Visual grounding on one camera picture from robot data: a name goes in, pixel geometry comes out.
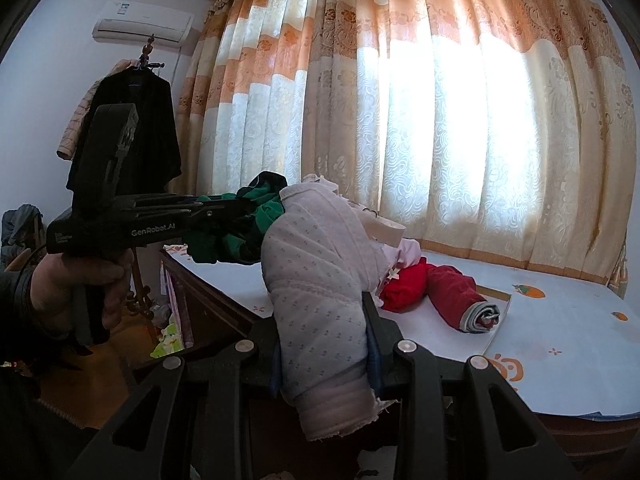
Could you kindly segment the person left forearm dark sleeve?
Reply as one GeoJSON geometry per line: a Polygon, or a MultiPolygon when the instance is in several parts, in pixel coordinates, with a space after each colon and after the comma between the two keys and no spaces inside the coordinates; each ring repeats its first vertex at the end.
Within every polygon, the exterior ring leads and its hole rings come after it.
{"type": "Polygon", "coordinates": [[[22,364],[39,380],[53,372],[48,337],[58,304],[55,263],[55,255],[46,255],[32,269],[1,272],[1,362],[22,364]]]}

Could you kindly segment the person left hand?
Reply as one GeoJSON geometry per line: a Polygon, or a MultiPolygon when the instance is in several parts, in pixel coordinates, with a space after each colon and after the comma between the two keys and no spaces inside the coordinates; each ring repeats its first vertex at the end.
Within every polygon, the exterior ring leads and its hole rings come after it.
{"type": "Polygon", "coordinates": [[[94,299],[93,309],[101,315],[102,325],[112,330],[122,320],[133,266],[131,249],[116,262],[46,255],[32,272],[32,306],[53,321],[79,304],[81,295],[88,295],[94,299]]]}

